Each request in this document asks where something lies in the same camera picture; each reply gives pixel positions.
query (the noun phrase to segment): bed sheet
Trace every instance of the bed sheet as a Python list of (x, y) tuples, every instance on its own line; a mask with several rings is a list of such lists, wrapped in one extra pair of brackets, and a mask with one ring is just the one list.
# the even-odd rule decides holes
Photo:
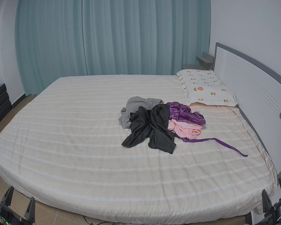
[(193, 104), (206, 119), (171, 155), (148, 139), (121, 146), (119, 122), (133, 96), (185, 103), (177, 76), (59, 78), (0, 133), (0, 175), (15, 189), (63, 210), (112, 222), (183, 224), (245, 215), (272, 195), (272, 161), (236, 107)]

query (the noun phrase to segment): tile floor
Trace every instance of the tile floor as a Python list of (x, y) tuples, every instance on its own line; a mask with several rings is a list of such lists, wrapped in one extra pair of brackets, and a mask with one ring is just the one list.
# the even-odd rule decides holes
[[(12, 120), (12, 118), (29, 102), (31, 102), (36, 95), (27, 96), (22, 102), (20, 102), (14, 109), (12, 109), (1, 121), (0, 121), (0, 132), (4, 129), (4, 127)], [(0, 199), (4, 196), (6, 191), (8, 190), (9, 185), (5, 183), (0, 178)], [(12, 203), (10, 208), (15, 211), (20, 216), (24, 217), (25, 210), (28, 206), (30, 198), (25, 196), (24, 194), (14, 191)], [(98, 224), (102, 222), (102, 220), (93, 219), (86, 217), (89, 223)], [(61, 209), (57, 209), (48, 205), (45, 205), (41, 202), (36, 202), (35, 206), (35, 222), (36, 225), (87, 225), (83, 216), (76, 213), (71, 213), (68, 211), (64, 211)], [(236, 216), (227, 219), (218, 219), (212, 222), (203, 222), (192, 225), (242, 225), (245, 223), (244, 216)]]

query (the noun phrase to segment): floral pillowcase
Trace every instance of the floral pillowcase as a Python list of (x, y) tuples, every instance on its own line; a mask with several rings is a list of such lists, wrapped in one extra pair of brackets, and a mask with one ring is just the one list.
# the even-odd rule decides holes
[(236, 106), (235, 96), (222, 84), (212, 70), (183, 69), (177, 72), (190, 105), (199, 102), (206, 105)]

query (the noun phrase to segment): curtain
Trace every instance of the curtain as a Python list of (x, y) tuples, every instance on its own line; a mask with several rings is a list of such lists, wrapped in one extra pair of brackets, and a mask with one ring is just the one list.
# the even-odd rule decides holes
[(63, 76), (176, 74), (209, 50), (210, 0), (19, 0), (26, 94)]

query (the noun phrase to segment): black cable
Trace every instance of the black cable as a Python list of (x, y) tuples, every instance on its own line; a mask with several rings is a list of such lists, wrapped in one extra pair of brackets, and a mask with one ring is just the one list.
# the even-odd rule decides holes
[[(84, 220), (86, 221), (87, 224), (89, 224), (89, 225), (94, 225), (92, 222), (89, 223), (89, 222), (86, 220), (85, 216), (83, 216), (83, 218), (84, 218)], [(96, 225), (101, 225), (101, 224), (103, 224), (103, 223), (110, 223), (110, 222), (109, 222), (109, 221), (104, 221), (104, 222), (98, 223), (98, 224), (96, 224)]]

